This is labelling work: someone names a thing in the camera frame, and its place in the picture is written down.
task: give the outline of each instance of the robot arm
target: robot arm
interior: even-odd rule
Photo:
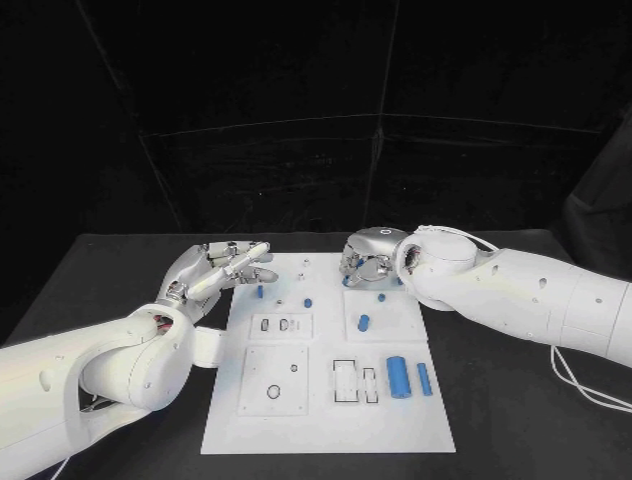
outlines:
[[[377,252],[371,246],[384,231],[394,233],[386,234],[391,241]],[[360,245],[370,248],[358,250]],[[341,271],[355,285],[378,280],[386,270],[430,308],[456,310],[514,337],[632,367],[632,283],[541,255],[497,247],[487,252],[446,227],[420,227],[410,236],[394,229],[363,230],[348,240],[345,256],[353,256],[350,250],[361,252],[361,265],[353,268],[344,260]],[[370,262],[378,268],[361,271]]]
[[[191,366],[218,365],[223,332],[194,323],[224,288],[278,280],[250,265],[270,261],[267,252],[267,243],[192,247],[155,303],[126,318],[0,349],[0,479],[30,477],[165,408]],[[99,397],[92,405],[81,404],[80,388]]]

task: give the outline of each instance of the black fabric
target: black fabric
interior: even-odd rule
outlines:
[[[481,232],[500,247],[564,261],[549,231]],[[348,233],[256,234],[276,252],[338,252]],[[128,315],[154,300],[165,271],[192,244],[227,235],[79,238],[11,343]],[[227,323],[226,294],[204,324]],[[632,479],[632,415],[592,404],[554,376],[549,347],[423,308],[456,454],[201,456],[216,371],[194,368],[172,405],[70,460],[68,479],[501,478]],[[566,352],[582,381],[632,401],[632,370]],[[35,478],[50,478],[54,469]]]
[[[579,263],[632,280],[632,106],[564,204]]]

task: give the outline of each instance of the mounting hole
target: mounting hole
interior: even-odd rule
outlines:
[[[269,387],[267,394],[269,394],[269,398],[275,400],[280,396],[280,387],[278,385],[272,385]]]

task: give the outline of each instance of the black tabletop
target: black tabletop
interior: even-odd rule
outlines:
[[[544,230],[481,232],[500,247],[569,261]],[[348,233],[83,235],[9,344],[126,316],[155,300],[191,245],[265,240],[275,252],[340,252]],[[231,293],[200,323],[224,327]],[[549,347],[423,307],[458,453],[201,456],[216,370],[194,367],[172,405],[76,455],[67,479],[632,479],[632,415],[590,403],[551,371]],[[632,401],[632,370],[564,349],[582,383]],[[47,475],[54,469],[35,476]]]

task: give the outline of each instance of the blue cylinder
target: blue cylinder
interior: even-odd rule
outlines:
[[[370,328],[370,316],[368,315],[363,315],[360,317],[360,325],[357,326],[357,328],[360,329],[361,332],[365,332],[367,329]]]
[[[391,397],[412,397],[410,378],[407,376],[407,364],[403,357],[390,357],[386,360],[389,367],[389,383],[391,384]]]
[[[429,397],[432,395],[432,385],[429,384],[427,366],[423,363],[417,364],[417,371],[420,372],[422,392]]]

